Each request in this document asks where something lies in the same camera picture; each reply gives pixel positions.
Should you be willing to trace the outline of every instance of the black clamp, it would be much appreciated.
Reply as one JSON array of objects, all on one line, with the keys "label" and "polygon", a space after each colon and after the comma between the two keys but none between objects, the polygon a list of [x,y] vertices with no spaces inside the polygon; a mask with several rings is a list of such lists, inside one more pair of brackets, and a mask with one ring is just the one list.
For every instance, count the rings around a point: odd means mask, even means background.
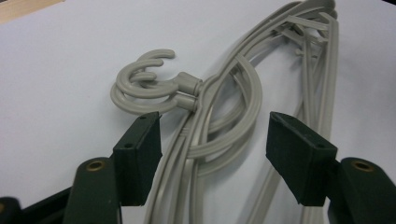
[{"label": "black clamp", "polygon": [[323,206],[332,224],[396,223],[396,187],[370,161],[335,159],[337,147],[296,118],[271,112],[266,157],[304,206]]},{"label": "black clamp", "polygon": [[121,206],[145,204],[161,156],[159,113],[145,114],[110,158],[83,162],[71,188],[25,209],[15,198],[0,198],[0,224],[121,224]]}]

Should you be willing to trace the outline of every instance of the gray plastic hook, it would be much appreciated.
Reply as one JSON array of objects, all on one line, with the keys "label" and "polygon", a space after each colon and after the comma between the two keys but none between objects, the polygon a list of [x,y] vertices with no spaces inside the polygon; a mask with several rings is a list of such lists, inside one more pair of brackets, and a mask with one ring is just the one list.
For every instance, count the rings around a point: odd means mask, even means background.
[{"label": "gray plastic hook", "polygon": [[[156,49],[143,54],[139,59],[123,67],[117,81],[111,89],[113,103],[129,113],[141,115],[159,111],[165,113],[175,107],[194,111],[196,98],[202,86],[202,80],[185,72],[166,81],[157,81],[157,74],[146,72],[147,67],[163,65],[162,58],[173,59],[175,53],[170,49]],[[134,98],[159,99],[165,101],[154,105],[138,103]]]}]

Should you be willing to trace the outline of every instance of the clamp jaw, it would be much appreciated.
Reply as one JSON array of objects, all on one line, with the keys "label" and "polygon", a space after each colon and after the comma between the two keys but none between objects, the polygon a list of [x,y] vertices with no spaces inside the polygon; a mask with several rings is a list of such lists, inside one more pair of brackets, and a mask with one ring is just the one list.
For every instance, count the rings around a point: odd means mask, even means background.
[{"label": "clamp jaw", "polygon": [[332,224],[396,223],[396,187],[370,161],[335,159],[337,147],[296,118],[271,112],[266,157],[304,206],[323,206]]},{"label": "clamp jaw", "polygon": [[0,224],[121,224],[121,206],[145,204],[161,156],[159,113],[140,116],[110,158],[78,167],[71,188],[25,209],[15,198],[0,198]]}]

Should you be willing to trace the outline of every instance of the white surface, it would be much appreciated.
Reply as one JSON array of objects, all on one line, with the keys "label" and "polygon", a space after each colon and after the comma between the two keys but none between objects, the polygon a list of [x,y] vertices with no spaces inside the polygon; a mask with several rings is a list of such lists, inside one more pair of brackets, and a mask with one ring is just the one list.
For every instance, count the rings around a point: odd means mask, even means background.
[{"label": "white surface", "polygon": [[[207,78],[240,36],[288,2],[67,0],[0,25],[0,195],[25,207],[70,186],[83,161],[111,154],[136,118],[109,98],[124,65],[168,48],[177,57],[156,69],[161,78]],[[396,7],[340,0],[337,11],[332,142],[338,159],[373,161],[396,182]],[[295,104],[299,61],[291,57],[275,53],[259,65],[264,102],[251,149],[208,178],[205,223],[247,219],[267,165],[268,113],[292,113]],[[162,118],[163,150],[181,114]],[[266,223],[297,223],[295,204],[283,185]],[[145,206],[123,212],[124,223],[142,223]]]}]

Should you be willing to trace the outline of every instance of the hook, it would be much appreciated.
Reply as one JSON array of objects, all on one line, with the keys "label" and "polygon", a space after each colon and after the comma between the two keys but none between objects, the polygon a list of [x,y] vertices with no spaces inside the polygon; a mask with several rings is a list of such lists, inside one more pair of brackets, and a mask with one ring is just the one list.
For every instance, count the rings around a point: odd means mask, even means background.
[{"label": "hook", "polygon": [[[162,58],[173,59],[175,53],[170,49],[156,49],[140,56],[136,62],[123,67],[117,75],[117,81],[110,93],[113,103],[129,113],[141,115],[152,111],[161,114],[175,107],[194,111],[196,96],[203,85],[203,81],[185,72],[179,73],[171,80],[157,81],[157,74],[147,72],[147,67],[160,67]],[[134,98],[166,100],[147,105],[138,103]]]}]

